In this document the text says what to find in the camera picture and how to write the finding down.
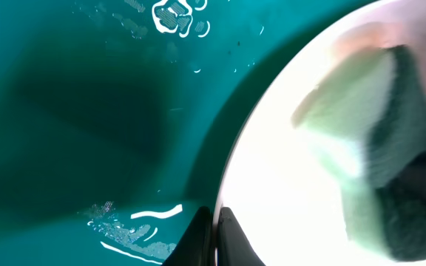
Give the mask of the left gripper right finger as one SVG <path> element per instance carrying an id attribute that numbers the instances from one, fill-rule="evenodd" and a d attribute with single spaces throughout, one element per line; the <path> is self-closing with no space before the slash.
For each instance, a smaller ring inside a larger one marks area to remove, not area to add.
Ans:
<path id="1" fill-rule="evenodd" d="M 220 210 L 217 225 L 217 255 L 218 266 L 265 266 L 228 207 L 222 207 Z"/>

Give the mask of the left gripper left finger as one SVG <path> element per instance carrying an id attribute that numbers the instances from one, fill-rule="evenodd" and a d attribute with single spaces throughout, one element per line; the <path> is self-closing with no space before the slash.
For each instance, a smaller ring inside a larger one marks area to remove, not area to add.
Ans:
<path id="1" fill-rule="evenodd" d="M 202 206 L 162 266 L 212 265 L 212 213 L 208 207 Z"/>

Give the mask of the white plate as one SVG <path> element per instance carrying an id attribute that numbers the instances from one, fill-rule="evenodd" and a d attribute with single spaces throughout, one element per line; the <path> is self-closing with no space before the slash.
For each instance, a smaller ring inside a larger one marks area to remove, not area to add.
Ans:
<path id="1" fill-rule="evenodd" d="M 237 217 L 265 265 L 426 265 L 382 259 L 347 238 L 337 182 L 298 138 L 291 117 L 337 65 L 365 48 L 405 45 L 426 94 L 426 1 L 375 1 L 312 38 L 248 117 L 226 166 L 215 209 Z"/>

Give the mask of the green scouring sponge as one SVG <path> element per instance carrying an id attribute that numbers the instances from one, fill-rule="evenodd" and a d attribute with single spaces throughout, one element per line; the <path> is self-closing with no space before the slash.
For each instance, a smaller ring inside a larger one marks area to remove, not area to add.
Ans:
<path id="1" fill-rule="evenodd" d="M 382 259 L 426 260 L 426 94 L 410 49 L 350 55 L 291 122 L 339 186 L 348 240 Z"/>

